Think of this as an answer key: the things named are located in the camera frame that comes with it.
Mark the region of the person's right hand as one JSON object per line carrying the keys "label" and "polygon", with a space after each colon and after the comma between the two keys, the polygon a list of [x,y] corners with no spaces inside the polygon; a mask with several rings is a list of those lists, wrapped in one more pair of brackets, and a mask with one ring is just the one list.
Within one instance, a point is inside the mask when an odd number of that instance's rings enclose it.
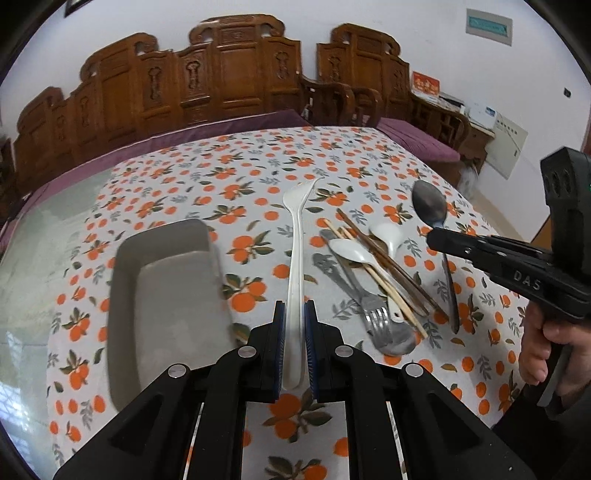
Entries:
{"label": "person's right hand", "polygon": [[571,356],[556,393],[564,405],[573,404],[590,384],[590,330],[563,320],[545,320],[542,309],[530,301],[525,310],[519,371],[529,385],[544,382],[549,374],[552,345],[567,345]]}

